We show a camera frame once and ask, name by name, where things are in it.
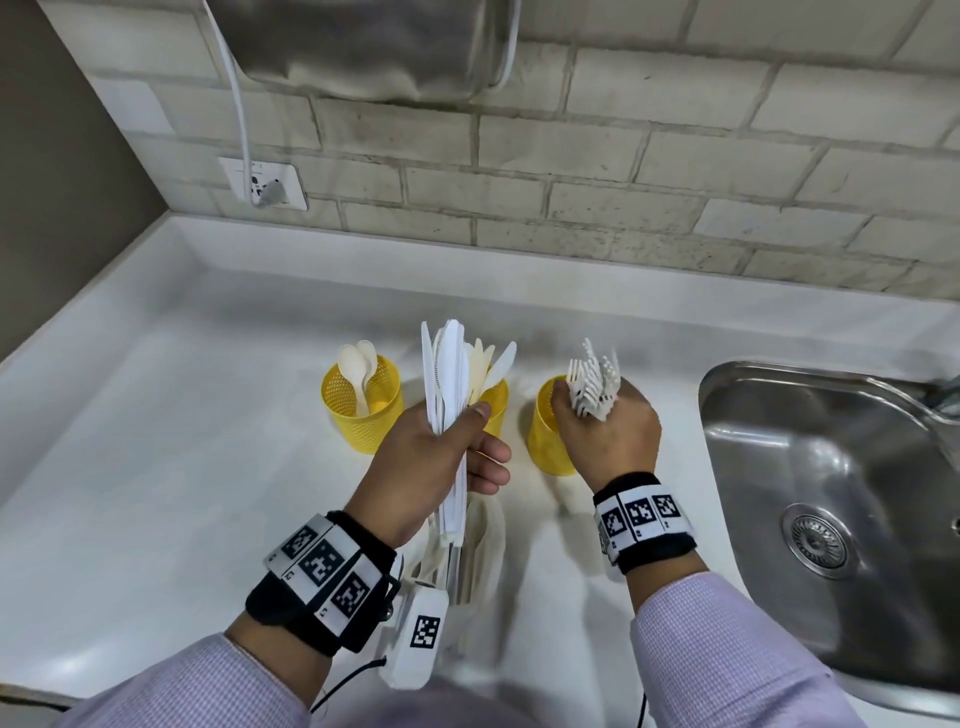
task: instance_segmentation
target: left hand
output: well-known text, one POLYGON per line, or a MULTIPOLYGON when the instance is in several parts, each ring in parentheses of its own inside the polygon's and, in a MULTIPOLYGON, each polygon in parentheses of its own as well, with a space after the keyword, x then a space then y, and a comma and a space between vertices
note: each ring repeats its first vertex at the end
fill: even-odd
POLYGON ((384 544, 400 548, 444 502, 465 452, 469 488, 494 495, 510 481, 502 464, 511 453, 510 446, 483 431, 490 415, 490 405, 477 402, 435 435, 426 403, 411 407, 387 433, 344 510, 384 544))

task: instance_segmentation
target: utensil holder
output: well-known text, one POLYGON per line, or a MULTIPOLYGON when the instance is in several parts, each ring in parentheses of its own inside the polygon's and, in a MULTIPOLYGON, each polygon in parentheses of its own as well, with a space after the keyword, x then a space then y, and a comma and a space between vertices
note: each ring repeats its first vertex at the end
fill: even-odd
POLYGON ((356 395, 353 386, 340 374, 334 364, 324 376, 321 395, 324 404, 340 427, 347 443, 357 452, 373 455, 380 447, 396 418, 403 412, 403 395, 400 392, 400 372, 394 362, 383 356, 376 358, 376 372, 367 382, 367 417, 354 417, 356 395))
POLYGON ((553 383, 563 375, 547 379, 537 392, 537 404, 534 407, 527 448, 534 465, 549 475, 573 475, 577 471, 566 454, 564 441, 557 430, 557 418, 553 414, 550 398, 553 396, 553 383))
POLYGON ((507 380, 500 379, 496 386, 480 395, 480 400, 489 402, 491 407, 490 419, 484 431, 489 432, 493 437, 499 437, 503 416, 507 413, 507 404, 510 402, 510 387, 507 386, 507 380))

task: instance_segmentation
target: paper towel dispenser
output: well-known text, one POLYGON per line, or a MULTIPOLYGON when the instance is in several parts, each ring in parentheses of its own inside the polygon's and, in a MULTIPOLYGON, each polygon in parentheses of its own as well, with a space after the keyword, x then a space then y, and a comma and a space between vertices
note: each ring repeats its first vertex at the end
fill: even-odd
POLYGON ((505 79, 519 2, 208 0, 237 63, 256 81, 361 101, 427 102, 463 101, 505 79))

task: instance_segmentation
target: wristband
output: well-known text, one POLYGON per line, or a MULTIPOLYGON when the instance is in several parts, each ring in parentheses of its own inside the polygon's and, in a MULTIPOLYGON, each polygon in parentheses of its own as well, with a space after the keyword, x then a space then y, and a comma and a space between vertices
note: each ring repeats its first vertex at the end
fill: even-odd
POLYGON ((697 547, 673 494, 652 473, 614 478, 593 497, 593 504, 600 547, 623 573, 697 547))
POLYGON ((396 552, 342 511, 314 516, 266 559, 247 597, 264 625, 281 626, 323 655, 359 652, 388 616, 396 552))

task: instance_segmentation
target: sleeve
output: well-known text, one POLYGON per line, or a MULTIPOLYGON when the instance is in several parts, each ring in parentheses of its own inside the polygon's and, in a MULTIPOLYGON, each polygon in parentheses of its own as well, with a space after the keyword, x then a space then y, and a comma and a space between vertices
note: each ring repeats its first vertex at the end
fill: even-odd
POLYGON ((307 728, 285 685, 223 635, 78 703, 52 728, 307 728))
POLYGON ((631 640, 659 728, 866 728, 829 668, 718 574, 651 596, 631 640))

